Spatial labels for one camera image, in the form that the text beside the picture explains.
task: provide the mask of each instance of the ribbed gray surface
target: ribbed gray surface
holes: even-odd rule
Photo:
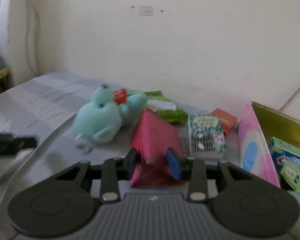
[[[33,240],[18,235],[15,240]],[[57,240],[244,240],[219,225],[202,204],[190,204],[181,194],[127,194],[116,204],[103,205],[83,229]],[[293,240],[290,235],[271,240]]]

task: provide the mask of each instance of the pink leather bag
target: pink leather bag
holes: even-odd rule
[[[139,124],[132,135],[131,147],[140,153],[132,179],[131,187],[167,187],[184,184],[176,181],[166,160],[166,151],[173,147],[183,157],[177,129],[167,123],[151,109],[141,114]]]

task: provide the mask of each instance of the plush toy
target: plush toy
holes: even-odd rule
[[[101,144],[110,142],[122,126],[134,121],[144,108],[147,98],[134,94],[123,104],[117,105],[107,85],[101,85],[74,119],[74,128],[82,136]]]

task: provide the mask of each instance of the green plastic bag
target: green plastic bag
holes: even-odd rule
[[[188,114],[175,103],[166,98],[162,91],[144,92],[148,97],[145,108],[152,109],[157,115],[165,121],[171,122],[188,122]]]

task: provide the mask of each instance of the wall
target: wall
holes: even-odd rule
[[[26,63],[26,0],[0,0],[0,56],[11,72],[13,85],[34,78]],[[34,16],[29,30],[30,62],[34,64]]]
[[[300,0],[37,0],[37,6],[46,72],[160,89],[176,101],[237,116],[249,100],[278,109],[300,86]],[[153,16],[138,15],[139,6],[153,6]],[[20,11],[12,15],[21,23]],[[15,25],[11,62],[25,71],[22,27]],[[286,111],[300,119],[300,98]]]

